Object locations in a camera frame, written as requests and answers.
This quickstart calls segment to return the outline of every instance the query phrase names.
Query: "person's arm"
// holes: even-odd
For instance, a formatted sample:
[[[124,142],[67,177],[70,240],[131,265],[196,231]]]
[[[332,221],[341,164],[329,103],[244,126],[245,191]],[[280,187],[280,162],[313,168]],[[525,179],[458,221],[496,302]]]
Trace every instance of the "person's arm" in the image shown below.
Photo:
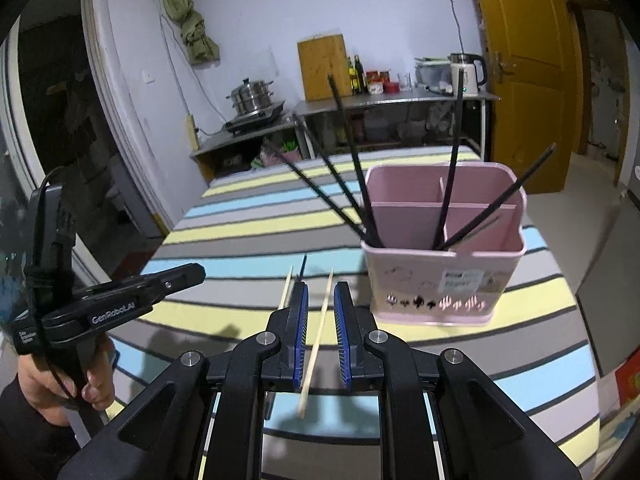
[[[96,410],[114,400],[113,375],[107,336],[98,341],[87,372],[89,384],[82,397]],[[73,382],[58,372],[71,394]],[[18,358],[18,374],[0,396],[0,478],[2,480],[54,480],[79,450],[61,406],[65,397],[46,364],[33,356]]]

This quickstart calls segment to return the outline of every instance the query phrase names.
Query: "wooden cutting board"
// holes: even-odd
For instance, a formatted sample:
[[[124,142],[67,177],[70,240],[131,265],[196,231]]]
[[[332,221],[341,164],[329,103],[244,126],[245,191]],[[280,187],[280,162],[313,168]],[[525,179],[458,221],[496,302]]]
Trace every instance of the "wooden cutting board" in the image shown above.
[[[351,95],[347,52],[341,34],[321,36],[298,43],[305,99],[317,101],[332,97],[327,75],[333,74],[342,97]]]

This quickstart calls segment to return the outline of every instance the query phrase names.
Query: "door handle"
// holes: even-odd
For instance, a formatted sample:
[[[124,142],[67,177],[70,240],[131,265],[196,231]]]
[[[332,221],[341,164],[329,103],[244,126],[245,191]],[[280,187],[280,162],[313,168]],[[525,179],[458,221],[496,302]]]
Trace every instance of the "door handle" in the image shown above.
[[[498,83],[502,83],[504,74],[512,74],[515,69],[515,62],[502,60],[501,52],[494,53],[494,77]]]

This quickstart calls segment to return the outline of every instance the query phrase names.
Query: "striped tablecloth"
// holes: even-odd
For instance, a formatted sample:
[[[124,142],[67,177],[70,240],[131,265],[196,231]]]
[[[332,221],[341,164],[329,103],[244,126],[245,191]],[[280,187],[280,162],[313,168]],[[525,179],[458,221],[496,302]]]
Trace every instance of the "striped tablecloth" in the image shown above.
[[[362,160],[368,168],[448,158],[448,148],[420,148],[369,153]],[[476,156],[462,151],[460,159]],[[350,160],[338,156],[335,163],[356,190]],[[348,206],[321,160],[300,166],[341,206]],[[586,330],[545,241],[528,219],[524,226],[527,254],[488,325],[379,327],[423,350],[462,349],[588,478],[600,422]],[[215,181],[145,268],[156,272],[198,262],[207,271],[206,281],[111,333],[121,354],[114,377],[118,400],[111,415],[182,352],[223,352],[263,330],[280,301],[289,268],[298,270],[305,254],[311,307],[307,333],[312,342],[331,268],[336,280],[350,283],[356,304],[370,301],[358,239],[284,167]],[[263,478],[380,477],[377,400],[346,396],[341,388],[335,327],[328,322],[306,418],[296,416],[297,394],[278,394],[273,415],[265,422]]]

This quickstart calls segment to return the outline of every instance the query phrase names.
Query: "human hand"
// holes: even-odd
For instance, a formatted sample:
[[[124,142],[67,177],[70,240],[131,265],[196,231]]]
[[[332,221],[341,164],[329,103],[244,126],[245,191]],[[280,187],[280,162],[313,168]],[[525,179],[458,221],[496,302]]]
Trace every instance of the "human hand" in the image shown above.
[[[108,352],[113,349],[113,342],[106,334],[96,339],[95,353],[86,373],[87,384],[82,389],[82,398],[96,410],[105,410],[114,401],[113,371],[108,358]],[[59,369],[56,371],[69,393],[76,396],[76,384]],[[42,357],[18,357],[18,382],[24,398],[47,422],[54,426],[69,425],[62,407],[67,396]]]

